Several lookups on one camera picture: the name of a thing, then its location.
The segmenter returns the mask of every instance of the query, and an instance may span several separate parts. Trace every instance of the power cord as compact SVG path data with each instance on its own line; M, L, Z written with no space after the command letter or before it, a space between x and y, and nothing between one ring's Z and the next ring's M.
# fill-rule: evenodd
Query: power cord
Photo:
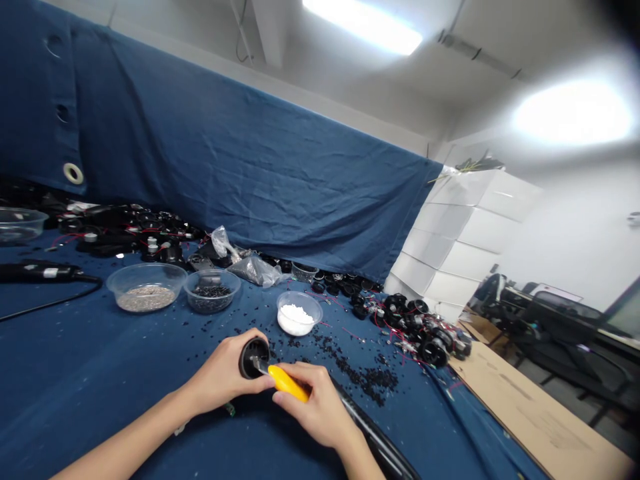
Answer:
M22 310L16 313L11 313L9 315L5 315L4 317L0 317L0 323L6 321L6 320L10 320L16 317L19 317L20 315L24 315L26 313L31 313L34 312L36 310L42 310L48 307L53 307L54 305L58 305L60 303L64 303L64 302L68 302L68 301L72 301L72 300L76 300L78 298L82 298L82 297L86 297L87 295L89 295L90 293L93 293L95 291L100 290L100 288L102 288L102 279L98 278L98 277L92 277L90 275L82 275L82 274L78 274L78 275L74 275L73 276L74 280L78 280L78 281L85 281L85 282L90 282L90 283L95 283L96 285L94 285L92 288L85 290L83 292L80 293L76 293L75 295L72 295L70 297L64 298L62 300L56 300L56 301L52 301L50 303L45 303L44 305L39 305L37 307L33 307L30 309L26 309L26 310Z
M242 24L245 22L245 12L247 11L247 0L245 0L244 5L242 6L242 15L240 15L240 22L238 24L238 36L235 38L235 56L238 58L240 63L244 63L249 58L246 55L243 59L240 58L240 54L238 53L238 46L240 44L240 29L242 28Z

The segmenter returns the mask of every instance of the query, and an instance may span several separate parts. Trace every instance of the pipe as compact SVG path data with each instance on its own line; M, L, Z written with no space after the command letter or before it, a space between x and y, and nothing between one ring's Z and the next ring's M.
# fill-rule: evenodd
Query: pipe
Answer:
M522 71L522 68L512 67L502 60L498 60L496 57L484 52L482 48L478 48L452 33L442 32L438 43L441 43L446 48L455 50L458 53L468 57L470 60L478 61L504 75L509 76L510 79L518 79L524 83L533 83L534 80Z

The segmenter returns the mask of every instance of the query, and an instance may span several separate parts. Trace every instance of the fluorescent light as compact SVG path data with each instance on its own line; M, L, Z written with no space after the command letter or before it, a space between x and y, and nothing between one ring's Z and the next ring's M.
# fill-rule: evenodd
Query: fluorescent light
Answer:
M303 0L314 14L356 37L400 55L410 55L422 42L422 35L396 18L356 0Z
M544 90L518 109L515 126L550 143L586 145L618 140L631 130L623 100L609 86L575 81Z

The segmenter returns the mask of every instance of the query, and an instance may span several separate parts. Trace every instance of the clear plastic bowl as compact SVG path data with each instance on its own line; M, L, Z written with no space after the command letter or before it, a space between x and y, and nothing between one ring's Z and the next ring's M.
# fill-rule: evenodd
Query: clear plastic bowl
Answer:
M0 208L0 244L38 238L48 218L46 213L38 210Z
M293 279L298 280L302 283L312 283L315 274L319 271L320 270L315 267L303 265L302 263L293 262L291 264L291 273L293 274Z
M202 297L196 295L193 291L202 281L206 285L226 287L231 293L222 297ZM185 283L185 292L187 292L187 300L189 306L198 313L215 313L225 309L233 301L233 297L242 283L240 279L231 272L226 270L200 270L190 274Z
M123 310L146 313L172 304L186 280L187 272L175 265L139 263L112 273L107 288Z
M295 305L302 308L313 319L312 323L296 321L282 312L285 305ZM287 291L278 297L278 325L280 328L294 337L301 337L313 330L322 320L322 308L320 304L306 293Z

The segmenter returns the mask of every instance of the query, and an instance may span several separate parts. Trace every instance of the plastic bag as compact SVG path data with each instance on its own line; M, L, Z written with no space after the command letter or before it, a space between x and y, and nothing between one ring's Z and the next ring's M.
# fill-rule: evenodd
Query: plastic bag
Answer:
M263 288L269 288L291 278L291 274L282 273L280 266L272 267L260 257L248 257L227 268L228 272L248 280Z
M238 254L238 250L231 246L224 225L220 225L211 232L211 244L220 258L226 257L228 250L231 252L231 262L237 263L240 261L240 254Z

